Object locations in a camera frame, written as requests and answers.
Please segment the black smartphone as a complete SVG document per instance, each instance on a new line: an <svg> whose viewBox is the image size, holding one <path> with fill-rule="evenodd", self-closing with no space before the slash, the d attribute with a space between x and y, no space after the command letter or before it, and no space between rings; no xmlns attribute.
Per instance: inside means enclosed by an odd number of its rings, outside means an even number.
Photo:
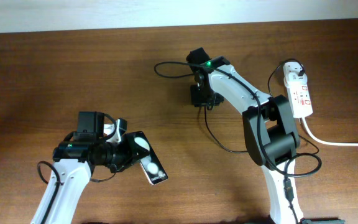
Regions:
<svg viewBox="0 0 358 224"><path fill-rule="evenodd" d="M145 149L147 156L142 157L140 165L145 173L145 176L151 185L157 185L168 179L168 175L154 152L151 144L147 140L142 131L135 133L134 141L137 146Z"/></svg>

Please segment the white power strip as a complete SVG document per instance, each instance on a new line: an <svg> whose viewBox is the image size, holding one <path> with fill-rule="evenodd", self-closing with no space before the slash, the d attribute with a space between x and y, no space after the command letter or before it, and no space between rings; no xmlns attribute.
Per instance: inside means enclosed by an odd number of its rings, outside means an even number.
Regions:
<svg viewBox="0 0 358 224"><path fill-rule="evenodd" d="M313 114L308 85L290 85L287 93L294 118L305 118Z"/></svg>

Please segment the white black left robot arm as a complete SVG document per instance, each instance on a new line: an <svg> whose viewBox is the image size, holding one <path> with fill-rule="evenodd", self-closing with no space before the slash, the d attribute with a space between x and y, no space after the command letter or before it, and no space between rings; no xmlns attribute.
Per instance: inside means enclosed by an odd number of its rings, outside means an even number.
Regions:
<svg viewBox="0 0 358 224"><path fill-rule="evenodd" d="M82 192L94 168L104 166L113 175L149 156L151 146L143 132L127 133L126 121L96 111L81 111L78 127L54 149L45 193L32 223L71 223Z"/></svg>

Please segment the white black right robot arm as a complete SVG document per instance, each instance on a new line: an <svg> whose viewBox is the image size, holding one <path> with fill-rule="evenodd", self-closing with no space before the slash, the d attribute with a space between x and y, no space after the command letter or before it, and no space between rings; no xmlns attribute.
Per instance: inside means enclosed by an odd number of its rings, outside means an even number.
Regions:
<svg viewBox="0 0 358 224"><path fill-rule="evenodd" d="M270 96L245 81L229 60L211 58L203 48L186 57L195 85L191 102L206 111L228 101L242 116L246 150L262 168L274 223L300 223L303 219L295 187L296 153L300 137L290 103L282 95Z"/></svg>

